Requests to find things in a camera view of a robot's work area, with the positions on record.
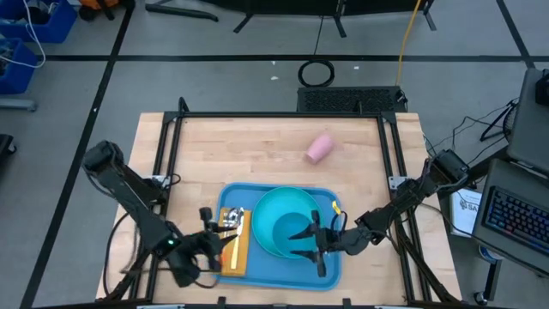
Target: gray carpet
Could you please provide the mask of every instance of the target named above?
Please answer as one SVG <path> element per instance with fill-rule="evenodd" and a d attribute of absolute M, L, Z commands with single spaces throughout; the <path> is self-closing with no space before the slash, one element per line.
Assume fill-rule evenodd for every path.
<path fill-rule="evenodd" d="M 543 18 L 546 0 L 505 2 L 530 54 L 549 56 Z M 221 21 L 147 13 L 139 2 L 120 54 L 311 54 L 315 49 L 317 16 L 255 16 L 237 35 L 232 29 L 241 14 L 193 1 L 179 4 L 213 12 Z M 431 32 L 420 15 L 408 41 L 408 55 L 520 56 L 495 0 L 437 0 L 431 13 L 438 30 Z M 46 53 L 108 56 L 123 16 L 119 10 L 115 21 L 104 16 L 90 23 L 79 20 L 67 41 L 47 45 Z M 345 17 L 345 39 L 338 37 L 334 22 L 326 19 L 317 52 L 397 55 L 409 17 L 409 13 Z M 37 70 L 25 94 L 13 96 L 36 100 L 37 112 L 0 111 L 0 132 L 13 135 L 19 146 L 0 178 L 2 308 L 21 303 L 106 67 L 105 62 L 59 60 L 53 58 Z M 295 111 L 301 64 L 117 62 L 101 108 L 95 111 L 99 114 L 89 144 L 110 139 L 128 155 L 139 114 L 174 109 L 181 95 L 193 111 Z M 336 61 L 334 66 L 333 86 L 392 85 L 397 69 L 396 62 Z M 547 68 L 549 64 L 536 66 Z M 425 135 L 438 143 L 462 117 L 483 116 L 517 97 L 525 69 L 521 61 L 406 62 L 401 86 L 410 100 L 410 112 L 419 114 Z M 320 82 L 327 74 L 313 65 L 305 78 Z M 466 161 L 489 144 L 478 141 L 483 129 L 477 124 L 456 138 L 455 151 Z M 450 146 L 444 142 L 437 149 Z M 481 158 L 489 154 L 486 151 Z M 102 197 L 80 174 L 35 306 L 94 299 L 114 212 L 115 203 Z M 488 264 L 478 257 L 471 240 L 449 236 L 449 242 L 462 298 L 472 300 L 473 293 L 484 287 Z M 492 304 L 543 307 L 549 302 L 548 288 L 547 279 L 504 262 Z"/>

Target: teal bowl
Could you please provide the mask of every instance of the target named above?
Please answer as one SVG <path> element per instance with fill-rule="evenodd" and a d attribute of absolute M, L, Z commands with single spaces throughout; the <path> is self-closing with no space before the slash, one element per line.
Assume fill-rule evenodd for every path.
<path fill-rule="evenodd" d="M 312 210 L 322 213 L 309 193 L 294 187 L 273 189 L 265 193 L 252 212 L 252 232 L 267 252 L 281 258 L 301 258 L 290 251 L 315 251 L 315 238 L 289 240 L 288 237 L 305 230 L 312 223 Z"/>

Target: pink object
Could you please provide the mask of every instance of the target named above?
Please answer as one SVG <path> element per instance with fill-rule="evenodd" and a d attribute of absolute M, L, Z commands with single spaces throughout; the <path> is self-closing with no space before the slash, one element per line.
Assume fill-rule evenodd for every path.
<path fill-rule="evenodd" d="M 307 149 L 307 160 L 312 164 L 317 164 L 334 149 L 334 146 L 334 140 L 328 133 L 323 133 Z"/>

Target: wooden table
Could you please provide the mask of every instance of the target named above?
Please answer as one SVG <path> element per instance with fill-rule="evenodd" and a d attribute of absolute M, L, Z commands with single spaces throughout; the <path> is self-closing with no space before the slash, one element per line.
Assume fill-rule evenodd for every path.
<path fill-rule="evenodd" d="M 397 114 L 402 151 L 409 176 L 418 177 L 427 156 L 417 114 Z M 162 113 L 143 113 L 130 157 L 130 167 L 150 175 L 159 141 Z M 172 187 L 167 218 L 183 233 L 201 230 L 198 209 L 215 212 L 221 189 L 232 182 L 259 182 L 318 186 L 334 191 L 350 224 L 366 210 L 389 201 L 383 157 L 375 119 L 366 118 L 185 118 L 179 139 L 175 173 L 182 177 Z M 337 141 L 335 151 L 318 165 L 304 161 L 304 152 L 321 132 Z M 172 140 L 168 134 L 164 169 Z M 392 140 L 388 140 L 396 172 Z M 425 201 L 439 207 L 435 197 Z M 118 209 L 117 219 L 124 214 Z M 461 292 L 455 276 L 443 219 L 427 208 L 418 208 L 416 218 L 425 261 L 442 284 L 457 298 Z M 133 222 L 125 221 L 111 248 L 108 282 L 111 289 L 122 278 L 119 271 L 132 249 Z M 417 269 L 410 259 L 415 297 L 421 299 Z M 144 295 L 146 277 L 140 294 Z M 212 278 L 202 275 L 209 283 Z M 98 289 L 98 297 L 103 290 Z M 369 245 L 361 254 L 343 254 L 339 285 L 327 292 L 255 288 L 220 284 L 214 289 L 195 285 L 179 288 L 169 271 L 160 271 L 154 292 L 155 303 L 215 303 L 226 296 L 229 304 L 341 304 L 351 298 L 354 305 L 404 304 L 404 288 L 398 255 L 389 241 Z"/>

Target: blue tray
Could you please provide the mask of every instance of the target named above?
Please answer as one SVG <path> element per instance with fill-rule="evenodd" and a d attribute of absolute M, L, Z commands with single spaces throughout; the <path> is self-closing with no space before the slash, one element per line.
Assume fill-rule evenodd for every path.
<path fill-rule="evenodd" d="M 249 183 L 227 185 L 220 194 L 217 205 L 217 219 L 219 220 L 221 208 L 223 207 L 242 207 L 251 210 L 251 215 L 253 215 L 253 209 L 259 199 L 268 191 L 280 186 Z M 332 210 L 332 202 L 335 200 L 338 205 L 341 205 L 334 192 L 308 187 L 299 187 L 299 189 L 311 194 L 323 211 L 324 222 L 329 224 L 335 214 Z M 336 228 L 339 228 L 339 221 L 336 222 Z M 324 262 L 326 264 L 326 276 L 320 278 L 317 274 L 317 266 L 310 260 L 276 257 L 265 251 L 257 243 L 256 238 L 250 235 L 246 276 L 221 276 L 220 282 L 259 287 L 327 291 L 334 288 L 340 280 L 341 255 L 340 253 L 324 255 Z"/>

